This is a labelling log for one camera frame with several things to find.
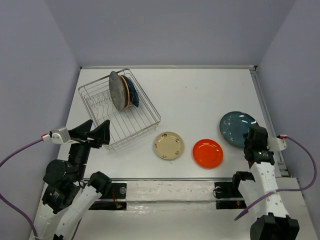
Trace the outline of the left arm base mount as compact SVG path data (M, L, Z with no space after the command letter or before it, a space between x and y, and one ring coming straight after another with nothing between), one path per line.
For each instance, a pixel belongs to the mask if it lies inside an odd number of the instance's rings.
M127 183L112 182L108 193L103 194L89 208L92 211L125 211L127 209Z

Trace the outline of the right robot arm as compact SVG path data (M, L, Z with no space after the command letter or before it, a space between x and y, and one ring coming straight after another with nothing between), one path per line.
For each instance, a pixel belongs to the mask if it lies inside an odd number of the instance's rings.
M290 217L282 201L268 137L267 130L260 126L250 127L243 134L243 152L249 170L233 175L230 190L235 196L243 197L246 207L235 220L246 214L252 217L249 231L252 240L294 240L300 225Z

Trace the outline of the woven bamboo round plate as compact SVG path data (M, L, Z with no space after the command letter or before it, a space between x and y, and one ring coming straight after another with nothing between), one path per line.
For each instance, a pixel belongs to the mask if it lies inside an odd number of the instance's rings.
M127 108L130 104L130 90L129 90L129 87L128 87L128 84L127 84L125 78L122 75L120 75L119 77L120 77L122 84L124 86L124 93L125 93L125 106L124 107Z

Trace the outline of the teal round ceramic plate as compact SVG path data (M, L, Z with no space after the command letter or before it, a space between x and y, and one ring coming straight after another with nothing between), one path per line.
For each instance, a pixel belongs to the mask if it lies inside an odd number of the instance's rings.
M245 147L243 134L247 134L252 126L259 124L251 115L241 111L231 111L221 118L219 131L230 145L243 149Z

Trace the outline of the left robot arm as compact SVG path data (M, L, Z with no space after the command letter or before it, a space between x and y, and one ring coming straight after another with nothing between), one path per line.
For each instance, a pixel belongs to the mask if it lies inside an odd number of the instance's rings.
M99 198L110 194L112 180L97 171L81 185L92 148L99 149L111 140L110 120L92 129L91 119L69 130L60 127L42 136L57 145L69 145L66 160L54 159L45 169L39 213L34 220L31 240L70 240L72 231Z

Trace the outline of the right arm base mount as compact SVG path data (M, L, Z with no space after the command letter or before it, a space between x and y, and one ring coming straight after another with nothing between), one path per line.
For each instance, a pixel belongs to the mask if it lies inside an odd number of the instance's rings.
M217 210L243 210L247 207L243 196L231 181L215 182L212 195L216 198Z

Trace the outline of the dark blue leaf-shaped plate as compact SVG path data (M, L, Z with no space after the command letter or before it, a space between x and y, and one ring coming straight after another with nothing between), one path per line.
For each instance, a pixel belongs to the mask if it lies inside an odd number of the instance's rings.
M129 88L129 100L135 107L138 108L140 104L140 99L135 85L133 84L132 80L129 79L127 76L123 75L123 77Z

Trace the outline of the orange round plate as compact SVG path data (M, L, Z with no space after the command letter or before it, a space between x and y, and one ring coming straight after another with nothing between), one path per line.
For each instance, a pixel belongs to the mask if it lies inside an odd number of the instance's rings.
M223 162L224 152L216 141L201 139L194 144L192 156L200 167L214 169Z

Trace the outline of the cream floral round plate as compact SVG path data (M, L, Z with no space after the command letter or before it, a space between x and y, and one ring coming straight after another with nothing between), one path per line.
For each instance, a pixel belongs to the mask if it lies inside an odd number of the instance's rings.
M183 138L175 132L165 131L160 133L153 142L154 153L163 160L172 161L180 157L185 144Z

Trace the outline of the grey deer pattern plate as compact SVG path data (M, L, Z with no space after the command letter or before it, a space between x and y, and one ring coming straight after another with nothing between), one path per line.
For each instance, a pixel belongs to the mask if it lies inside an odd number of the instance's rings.
M120 76L112 71L109 75L109 92L112 102L118 111L125 109L125 88Z

